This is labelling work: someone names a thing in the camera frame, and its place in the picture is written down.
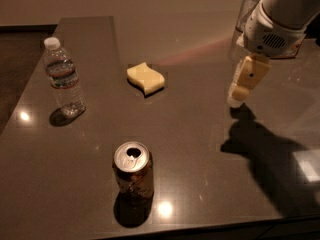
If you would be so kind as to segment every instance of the table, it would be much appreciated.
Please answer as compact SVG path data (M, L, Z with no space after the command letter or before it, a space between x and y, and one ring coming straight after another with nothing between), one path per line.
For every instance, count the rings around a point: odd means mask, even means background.
M61 20L55 35L77 63L87 110L52 125L57 105L39 62L0 138L3 239L208 233L253 223L249 239L292 218L312 218L304 229L314 231L319 185L306 181L294 155L319 149L316 47L305 40L296 59L272 61L247 105L233 111L230 35L212 31L217 24L209 14ZM144 61L166 78L149 98L126 80L129 65ZM130 209L117 203L112 171L113 152L127 141L144 143L154 158L151 213L138 225L115 216Z

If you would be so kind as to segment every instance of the bottle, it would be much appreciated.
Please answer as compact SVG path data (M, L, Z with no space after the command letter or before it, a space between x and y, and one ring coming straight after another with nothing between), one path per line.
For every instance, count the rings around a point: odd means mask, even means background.
M44 45L44 69L55 90L57 103L66 118L75 118L81 115L86 107L71 54L61 46L56 37L45 39Z

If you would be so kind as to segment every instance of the aluminum can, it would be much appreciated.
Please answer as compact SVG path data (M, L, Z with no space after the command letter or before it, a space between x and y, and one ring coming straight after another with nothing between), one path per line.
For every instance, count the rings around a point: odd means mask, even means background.
M135 141L122 144L114 153L112 167L120 192L131 202L153 197L153 161L145 145Z

